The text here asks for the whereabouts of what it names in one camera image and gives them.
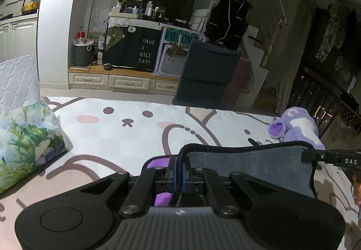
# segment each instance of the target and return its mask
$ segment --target black wheel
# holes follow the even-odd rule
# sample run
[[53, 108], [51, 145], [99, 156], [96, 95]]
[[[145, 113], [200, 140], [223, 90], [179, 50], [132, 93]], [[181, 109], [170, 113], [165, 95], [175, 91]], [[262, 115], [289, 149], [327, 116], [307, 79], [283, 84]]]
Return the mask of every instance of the black wheel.
[[113, 69], [113, 67], [111, 66], [111, 64], [107, 63], [106, 65], [104, 65], [104, 69], [106, 71], [111, 71]]

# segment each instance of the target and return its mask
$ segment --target pink cheek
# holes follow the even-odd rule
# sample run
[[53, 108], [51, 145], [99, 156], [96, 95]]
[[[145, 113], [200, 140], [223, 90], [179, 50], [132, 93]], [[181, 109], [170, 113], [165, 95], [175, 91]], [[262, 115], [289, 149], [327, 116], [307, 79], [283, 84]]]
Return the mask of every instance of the pink cheek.
[[82, 114], [82, 115], [77, 116], [76, 120], [82, 124], [95, 124], [98, 121], [100, 121], [100, 118], [96, 117], [94, 115]]
[[169, 126], [170, 124], [174, 124], [172, 122], [158, 122], [157, 126], [161, 129], [165, 129], [167, 126]]

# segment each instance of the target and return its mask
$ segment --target green license plate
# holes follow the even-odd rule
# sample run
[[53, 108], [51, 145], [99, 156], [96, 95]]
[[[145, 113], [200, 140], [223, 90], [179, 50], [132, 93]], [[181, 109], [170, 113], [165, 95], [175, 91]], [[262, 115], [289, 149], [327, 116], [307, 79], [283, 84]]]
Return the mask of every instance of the green license plate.
[[180, 44], [183, 46], [190, 46], [192, 40], [196, 38], [196, 35], [193, 33], [188, 33], [186, 31], [178, 29], [167, 28], [167, 31], [165, 33], [165, 40], [172, 43], [178, 43], [179, 35], [182, 35], [182, 37], [180, 38]]

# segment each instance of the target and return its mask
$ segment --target trash can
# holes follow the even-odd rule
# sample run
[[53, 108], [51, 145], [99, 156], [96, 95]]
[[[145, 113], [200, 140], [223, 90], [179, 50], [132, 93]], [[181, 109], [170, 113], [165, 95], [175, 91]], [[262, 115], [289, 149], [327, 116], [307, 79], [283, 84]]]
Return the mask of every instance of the trash can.
[[93, 59], [93, 44], [75, 44], [74, 43], [74, 65], [86, 67], [90, 65]]

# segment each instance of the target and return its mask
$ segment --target tile floor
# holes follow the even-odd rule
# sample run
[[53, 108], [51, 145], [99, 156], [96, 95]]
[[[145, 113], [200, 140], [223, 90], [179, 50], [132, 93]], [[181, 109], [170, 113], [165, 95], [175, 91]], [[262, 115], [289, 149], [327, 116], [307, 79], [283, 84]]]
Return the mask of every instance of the tile floor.
[[174, 98], [174, 96], [171, 95], [141, 94], [117, 91], [114, 92], [110, 90], [91, 90], [78, 88], [71, 88], [69, 90], [42, 88], [40, 89], [40, 95], [48, 97], [84, 97], [110, 100], [153, 102], [163, 104], [172, 104], [172, 99]]

